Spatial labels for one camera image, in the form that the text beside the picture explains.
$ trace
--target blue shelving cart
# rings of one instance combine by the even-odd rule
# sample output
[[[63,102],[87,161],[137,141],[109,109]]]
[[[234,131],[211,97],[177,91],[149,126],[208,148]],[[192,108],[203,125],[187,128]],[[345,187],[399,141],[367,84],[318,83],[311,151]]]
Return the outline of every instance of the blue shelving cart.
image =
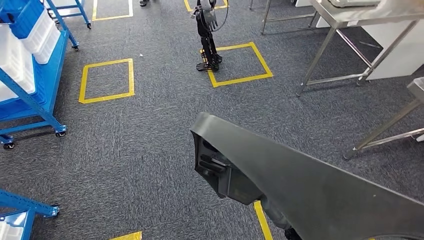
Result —
[[[24,119],[34,116],[40,116],[44,121],[18,125],[15,127],[0,129],[0,143],[3,144],[4,149],[13,149],[15,148],[14,139],[12,136],[9,136],[11,133],[25,131],[34,128],[40,128],[45,126],[52,126],[56,132],[57,137],[63,137],[66,134],[67,127],[66,125],[61,124],[54,116],[53,109],[55,107],[56,95],[58,92],[59,81],[61,80],[62,68],[65,60],[65,52],[68,39],[72,43],[72,48],[75,51],[78,51],[78,42],[75,40],[74,36],[69,31],[62,17],[58,13],[58,9],[52,3],[52,0],[46,0],[57,16],[57,20],[62,26],[60,31],[60,37],[57,41],[57,44],[53,50],[53,53],[50,57],[50,60],[47,64],[38,64],[36,61],[33,61],[34,67],[40,69],[38,74],[35,74],[35,80],[42,78],[44,82],[44,96],[46,101],[44,103],[39,103],[34,99],[30,94],[23,90],[9,75],[7,75],[3,70],[0,69],[0,81],[2,81],[9,89],[11,89],[25,104],[30,108],[24,109],[19,112],[9,114],[3,118],[0,118],[1,122],[14,121],[18,119]]]
[[[69,18],[69,17],[77,17],[77,16],[82,16],[84,18],[84,22],[87,25],[87,28],[91,29],[92,28],[92,23],[89,20],[89,18],[87,17],[86,12],[84,11],[84,2],[85,0],[75,0],[75,4],[71,4],[71,5],[63,5],[63,6],[56,6],[57,10],[64,10],[64,9],[76,9],[77,12],[75,13],[70,13],[70,14],[64,14],[61,15],[62,18]]]
[[[0,223],[22,229],[20,240],[29,240],[36,215],[51,218],[58,215],[58,205],[47,205],[32,199],[0,189],[0,207],[17,209],[14,212],[0,214]]]

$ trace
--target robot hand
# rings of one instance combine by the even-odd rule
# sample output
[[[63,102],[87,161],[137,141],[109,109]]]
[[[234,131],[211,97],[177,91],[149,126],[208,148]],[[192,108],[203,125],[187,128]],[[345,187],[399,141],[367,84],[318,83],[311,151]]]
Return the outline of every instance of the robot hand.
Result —
[[[215,16],[215,10],[213,8],[209,11],[203,11],[203,16],[206,27],[208,27],[210,31],[218,27],[217,17]]]

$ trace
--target humanoid robot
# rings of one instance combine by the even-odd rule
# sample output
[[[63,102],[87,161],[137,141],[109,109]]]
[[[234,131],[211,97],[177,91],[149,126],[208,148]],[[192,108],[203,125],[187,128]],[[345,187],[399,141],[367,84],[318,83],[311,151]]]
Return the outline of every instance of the humanoid robot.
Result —
[[[198,71],[218,71],[220,69],[219,64],[223,61],[223,58],[217,53],[212,36],[212,32],[218,27],[214,10],[216,3],[217,0],[197,0],[197,6],[192,12],[191,17],[196,18],[197,32],[203,46],[201,53],[203,62],[196,65]]]

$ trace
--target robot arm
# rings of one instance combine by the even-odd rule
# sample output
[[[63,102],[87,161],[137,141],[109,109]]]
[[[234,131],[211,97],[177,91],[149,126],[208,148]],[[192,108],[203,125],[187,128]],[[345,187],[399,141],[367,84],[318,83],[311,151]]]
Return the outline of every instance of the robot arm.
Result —
[[[208,113],[191,132],[194,169],[218,196],[245,205],[260,200],[287,239],[424,240],[421,202]]]
[[[202,19],[202,22],[204,21],[204,27],[209,31],[215,30],[218,27],[214,10],[217,0],[199,0],[197,3],[197,11],[200,14],[199,17]]]

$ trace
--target gray carpet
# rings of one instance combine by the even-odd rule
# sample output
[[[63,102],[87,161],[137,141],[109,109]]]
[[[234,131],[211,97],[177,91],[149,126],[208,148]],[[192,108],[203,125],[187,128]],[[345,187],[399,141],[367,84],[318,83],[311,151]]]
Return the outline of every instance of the gray carpet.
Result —
[[[112,2],[117,1],[99,1],[99,18],[127,14],[127,1]],[[86,1],[89,16],[92,5]],[[419,74],[363,87],[354,81],[317,85],[297,98],[297,85],[328,30],[303,30],[309,22],[303,19],[269,23],[262,36],[265,0],[255,0],[253,11],[244,0],[230,2],[227,24],[214,35],[216,45],[254,42],[274,77],[213,88],[208,74],[195,69],[200,38],[183,1],[133,5],[133,17],[95,21],[92,30],[81,18],[66,20],[80,43],[79,52],[67,51],[55,106],[55,116],[68,126],[66,137],[56,138],[50,128],[20,132],[13,135],[14,150],[0,151],[0,188],[62,207],[59,217],[36,220],[32,239],[107,240],[136,231],[146,240],[264,239],[253,206],[219,199],[193,170],[189,127],[201,111],[424,201],[422,144],[405,139],[342,159],[346,149],[412,99],[406,85]],[[270,17],[311,12],[274,1]],[[224,14],[217,10],[220,23]],[[355,43],[373,43],[359,28],[346,34]],[[360,47],[370,58],[379,52]],[[222,55],[217,81],[263,73],[248,50]],[[127,58],[134,61],[135,96],[78,103],[84,65]],[[313,77],[364,68],[335,37]],[[126,69],[119,64],[90,70],[86,97],[124,92]],[[422,128],[423,117],[419,109],[387,134]],[[284,239],[270,227],[275,240]]]

